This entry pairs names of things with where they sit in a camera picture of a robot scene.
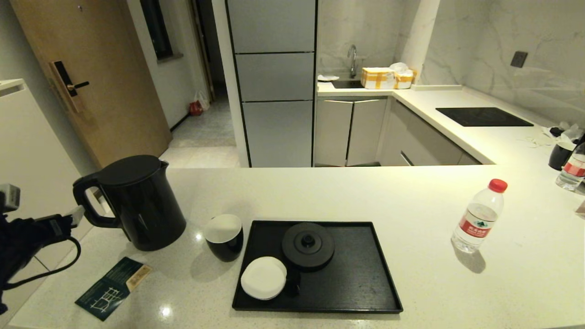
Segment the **floor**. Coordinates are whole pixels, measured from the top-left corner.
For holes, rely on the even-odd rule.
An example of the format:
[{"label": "floor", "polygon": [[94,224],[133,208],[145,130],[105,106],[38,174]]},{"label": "floor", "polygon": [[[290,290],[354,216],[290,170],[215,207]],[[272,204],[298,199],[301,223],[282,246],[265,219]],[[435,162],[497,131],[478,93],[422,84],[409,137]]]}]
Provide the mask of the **floor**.
[{"label": "floor", "polygon": [[188,117],[173,131],[173,140],[160,159],[170,168],[240,166],[225,89],[216,91],[216,100],[207,111]]}]

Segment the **induction cooktop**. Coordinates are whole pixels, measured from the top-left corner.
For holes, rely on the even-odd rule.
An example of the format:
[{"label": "induction cooktop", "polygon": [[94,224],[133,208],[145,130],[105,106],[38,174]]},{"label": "induction cooktop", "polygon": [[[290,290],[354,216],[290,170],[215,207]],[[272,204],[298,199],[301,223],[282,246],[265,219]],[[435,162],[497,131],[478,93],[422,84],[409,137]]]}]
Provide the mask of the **induction cooktop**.
[{"label": "induction cooktop", "polygon": [[436,109],[464,127],[534,126],[497,107],[437,107]]}]

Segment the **kettle lid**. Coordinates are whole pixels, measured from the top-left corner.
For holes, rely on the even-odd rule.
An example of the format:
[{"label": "kettle lid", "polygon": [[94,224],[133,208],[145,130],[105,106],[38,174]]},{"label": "kettle lid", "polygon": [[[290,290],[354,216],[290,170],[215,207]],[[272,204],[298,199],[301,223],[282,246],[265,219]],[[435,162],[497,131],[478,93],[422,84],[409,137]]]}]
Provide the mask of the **kettle lid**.
[{"label": "kettle lid", "polygon": [[128,185],[150,177],[160,169],[159,158],[153,155],[125,157],[103,168],[97,175],[103,185]]}]

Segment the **black tray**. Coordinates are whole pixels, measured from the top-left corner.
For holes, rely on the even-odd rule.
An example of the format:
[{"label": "black tray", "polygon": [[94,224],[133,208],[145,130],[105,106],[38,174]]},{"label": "black tray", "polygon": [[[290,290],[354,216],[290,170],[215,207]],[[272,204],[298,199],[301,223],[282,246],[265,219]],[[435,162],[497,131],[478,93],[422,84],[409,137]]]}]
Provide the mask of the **black tray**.
[{"label": "black tray", "polygon": [[240,278],[248,264],[262,256],[280,259],[286,230],[300,222],[253,221],[232,307],[240,311],[400,313],[398,292],[371,222],[315,222],[335,240],[335,253],[327,266],[301,273],[300,293],[285,292],[271,300],[258,300],[242,289]]}]

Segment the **red bottle cap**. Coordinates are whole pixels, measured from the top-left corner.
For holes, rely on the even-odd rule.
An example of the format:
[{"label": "red bottle cap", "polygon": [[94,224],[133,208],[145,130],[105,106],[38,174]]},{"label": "red bottle cap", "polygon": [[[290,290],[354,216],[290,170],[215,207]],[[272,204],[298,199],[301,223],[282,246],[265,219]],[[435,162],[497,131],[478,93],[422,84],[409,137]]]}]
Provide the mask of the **red bottle cap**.
[{"label": "red bottle cap", "polygon": [[501,179],[492,179],[487,187],[494,192],[503,193],[508,188],[508,183]]}]

